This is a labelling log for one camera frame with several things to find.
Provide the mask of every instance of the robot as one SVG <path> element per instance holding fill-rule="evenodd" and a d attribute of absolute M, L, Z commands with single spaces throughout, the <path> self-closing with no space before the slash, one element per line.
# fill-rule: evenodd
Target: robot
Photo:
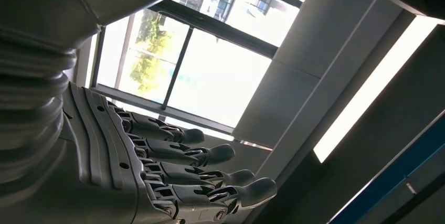
<path fill-rule="evenodd" d="M 224 223 L 276 193 L 234 156 L 70 83 L 75 50 L 102 26 L 161 0 L 0 0 L 2 223 Z"/>

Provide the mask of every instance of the tree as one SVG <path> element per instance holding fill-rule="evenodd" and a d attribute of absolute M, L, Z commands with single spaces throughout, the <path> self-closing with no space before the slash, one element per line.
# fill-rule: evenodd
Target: tree
<path fill-rule="evenodd" d="M 160 19 L 160 14 L 144 10 L 141 28 L 136 38 L 136 43 L 140 47 L 154 55 L 161 55 L 172 37 L 170 33 L 160 29 Z M 138 90 L 145 93 L 158 87 L 156 77 L 160 73 L 163 72 L 158 58 L 139 53 L 139 60 L 133 65 L 130 77 L 139 83 Z"/>

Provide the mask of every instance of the window frame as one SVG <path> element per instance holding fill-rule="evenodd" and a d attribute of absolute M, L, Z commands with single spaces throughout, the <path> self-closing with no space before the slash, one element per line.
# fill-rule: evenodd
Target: window frame
<path fill-rule="evenodd" d="M 280 0 L 283 1 L 291 6 L 295 6 L 297 8 L 300 8 L 302 5 L 302 2 L 300 0 Z M 233 6 L 233 3 L 227 4 L 229 11 L 230 8 Z M 148 99 L 144 99 L 141 97 L 138 97 L 133 94 L 126 93 L 124 91 L 119 90 L 119 87 L 110 88 L 104 85 L 101 85 L 97 82 L 98 73 L 99 73 L 99 64 L 100 59 L 102 56 L 102 48 L 103 48 L 103 42 L 105 38 L 105 33 L 107 32 L 106 27 L 103 27 L 103 29 L 98 34 L 98 39 L 96 43 L 96 49 L 94 54 L 94 64 L 93 64 L 93 74 L 92 79 L 90 83 L 90 89 L 94 90 L 97 93 L 100 93 L 106 97 L 110 97 L 114 100 L 118 100 L 124 103 L 127 103 L 129 105 L 137 106 L 139 108 L 143 108 L 149 111 L 152 111 L 154 113 L 157 113 L 160 115 L 160 119 L 164 119 L 166 116 L 172 117 L 187 123 L 195 124 L 201 127 L 205 127 L 210 130 L 214 130 L 220 133 L 224 134 L 231 134 L 234 130 L 233 127 L 229 127 L 227 125 L 223 125 L 221 123 L 212 121 L 210 119 L 203 118 L 198 115 L 193 115 L 190 113 L 187 113 L 185 111 L 181 111 L 175 108 L 172 108 L 168 106 L 168 101 L 170 99 L 170 96 L 172 94 L 176 79 L 178 77 L 179 70 L 181 68 L 182 61 L 185 56 L 185 52 L 188 46 L 188 43 L 190 41 L 190 38 L 193 34 L 194 29 L 200 29 L 203 30 L 209 34 L 214 35 L 218 39 L 224 39 L 228 42 L 231 42 L 237 46 L 249 49 L 257 54 L 263 55 L 268 58 L 273 58 L 274 54 L 278 50 L 278 48 L 266 41 L 263 41 L 257 37 L 254 37 L 248 33 L 245 33 L 241 30 L 238 30 L 236 28 L 233 28 L 227 24 L 224 23 L 224 18 L 220 20 L 217 20 L 213 17 L 207 16 L 205 14 L 200 13 L 197 10 L 191 9 L 189 7 L 186 7 L 182 4 L 179 4 L 173 0 L 163 0 L 156 5 L 153 5 L 149 7 L 150 10 L 160 13 L 164 15 L 165 17 L 172 18 L 174 20 L 177 20 L 179 22 L 182 22 L 189 26 L 189 30 L 187 32 L 185 41 L 183 43 L 181 52 L 179 54 L 178 62 L 176 63 L 175 70 L 172 75 L 171 82 L 168 87 L 168 91 L 166 94 L 166 97 L 164 99 L 164 102 L 157 103 Z M 134 19 L 134 14 L 130 16 L 130 20 Z M 130 39 L 130 34 L 128 33 L 129 29 L 127 29 L 127 34 L 125 35 L 125 41 L 124 44 L 128 44 L 128 41 Z M 123 53 L 119 62 L 119 68 L 118 68 L 118 77 L 120 79 L 122 75 L 122 66 L 125 61 L 125 54 Z"/>

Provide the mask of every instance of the ceiling light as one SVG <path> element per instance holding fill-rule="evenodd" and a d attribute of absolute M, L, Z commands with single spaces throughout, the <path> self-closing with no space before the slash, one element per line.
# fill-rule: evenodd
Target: ceiling light
<path fill-rule="evenodd" d="M 441 20 L 416 16 L 314 148 L 324 162 Z"/>

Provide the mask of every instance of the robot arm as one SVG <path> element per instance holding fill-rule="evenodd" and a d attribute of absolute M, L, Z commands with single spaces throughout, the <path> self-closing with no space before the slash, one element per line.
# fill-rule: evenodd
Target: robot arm
<path fill-rule="evenodd" d="M 222 223 L 275 195 L 272 180 L 250 172 L 200 170 L 233 157 L 230 147 L 190 148 L 203 141 L 196 131 L 147 130 L 135 114 L 69 85 L 62 71 L 85 39 L 158 1 L 0 0 L 5 223 Z"/>

